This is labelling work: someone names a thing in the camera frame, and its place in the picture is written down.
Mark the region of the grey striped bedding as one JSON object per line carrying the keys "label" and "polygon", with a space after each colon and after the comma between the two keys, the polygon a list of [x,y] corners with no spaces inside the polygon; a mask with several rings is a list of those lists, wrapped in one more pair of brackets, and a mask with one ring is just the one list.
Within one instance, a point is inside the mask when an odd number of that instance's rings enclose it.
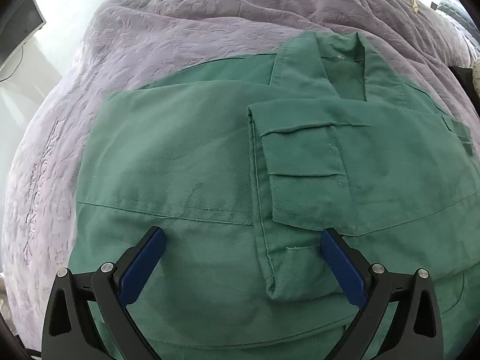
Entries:
{"label": "grey striped bedding", "polygon": [[467,42],[473,59],[477,59],[479,57],[479,30],[465,8],[456,0],[440,0],[435,10],[457,29]]}

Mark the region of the lavender embossed bed blanket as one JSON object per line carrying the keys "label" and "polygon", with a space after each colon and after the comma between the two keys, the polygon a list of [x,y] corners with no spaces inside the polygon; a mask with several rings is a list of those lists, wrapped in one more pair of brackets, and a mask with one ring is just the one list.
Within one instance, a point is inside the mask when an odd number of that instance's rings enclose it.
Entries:
{"label": "lavender embossed bed blanket", "polygon": [[388,63],[479,136],[450,66],[470,61],[454,28],[409,0],[108,0],[72,70],[46,96],[16,149],[5,193],[2,265],[22,342],[41,346],[55,272],[76,233],[74,189],[92,122],[110,94],[209,59],[274,49],[304,30],[359,31]]}

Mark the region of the black wall monitor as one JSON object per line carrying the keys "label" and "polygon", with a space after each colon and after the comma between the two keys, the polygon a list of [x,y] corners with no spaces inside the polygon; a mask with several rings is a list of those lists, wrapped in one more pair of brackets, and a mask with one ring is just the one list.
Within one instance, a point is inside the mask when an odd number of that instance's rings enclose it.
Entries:
{"label": "black wall monitor", "polygon": [[1,30],[1,68],[45,23],[36,0],[25,0]]}

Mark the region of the green work jacket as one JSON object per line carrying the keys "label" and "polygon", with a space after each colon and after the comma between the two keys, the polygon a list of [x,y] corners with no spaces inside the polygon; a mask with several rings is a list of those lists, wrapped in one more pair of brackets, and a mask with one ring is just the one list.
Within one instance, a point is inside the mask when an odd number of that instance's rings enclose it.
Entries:
{"label": "green work jacket", "polygon": [[322,359],[356,309],[320,255],[427,269],[444,356],[479,323],[479,139],[360,34],[188,67],[103,102],[69,267],[149,228],[165,253],[131,315],[164,359]]}

